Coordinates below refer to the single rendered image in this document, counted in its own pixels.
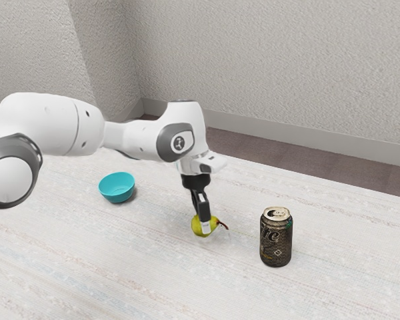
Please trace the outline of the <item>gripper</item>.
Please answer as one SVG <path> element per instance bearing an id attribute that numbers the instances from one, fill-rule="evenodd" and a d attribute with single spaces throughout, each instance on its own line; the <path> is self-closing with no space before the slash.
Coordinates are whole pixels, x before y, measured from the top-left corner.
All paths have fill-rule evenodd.
<path id="1" fill-rule="evenodd" d="M 199 216 L 202 234 L 210 234 L 211 213 L 209 201 L 203 192 L 206 186 L 210 184 L 210 174 L 181 175 L 181 180 L 184 188 L 191 192 L 191 200 L 195 212 Z"/>

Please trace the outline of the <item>yellow-green pear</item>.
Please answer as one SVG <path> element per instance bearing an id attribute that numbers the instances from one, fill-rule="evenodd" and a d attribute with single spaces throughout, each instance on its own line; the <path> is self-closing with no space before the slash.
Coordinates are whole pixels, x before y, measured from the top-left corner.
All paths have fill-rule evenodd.
<path id="1" fill-rule="evenodd" d="M 229 229 L 224 222 L 222 222 L 216 216 L 213 215 L 211 216 L 211 219 L 208 222 L 200 221 L 198 215 L 194 215 L 191 220 L 191 230 L 198 237 L 208 237 L 218 227 L 224 227 L 226 230 Z"/>

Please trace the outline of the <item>dark brown drink can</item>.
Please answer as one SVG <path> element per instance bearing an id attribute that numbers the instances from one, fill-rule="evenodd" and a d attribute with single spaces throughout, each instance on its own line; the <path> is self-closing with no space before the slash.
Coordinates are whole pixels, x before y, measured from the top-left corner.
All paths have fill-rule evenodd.
<path id="1" fill-rule="evenodd" d="M 292 256 L 293 217 L 286 207 L 268 207 L 260 218 L 259 254 L 269 267 L 286 266 Z"/>

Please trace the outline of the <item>teal bowl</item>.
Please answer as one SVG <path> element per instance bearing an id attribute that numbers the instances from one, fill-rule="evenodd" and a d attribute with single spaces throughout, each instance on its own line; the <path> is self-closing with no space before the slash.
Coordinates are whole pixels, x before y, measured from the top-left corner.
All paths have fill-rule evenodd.
<path id="1" fill-rule="evenodd" d="M 133 195 L 135 178 L 127 172 L 114 172 L 100 180 L 98 190 L 108 202 L 123 203 Z"/>

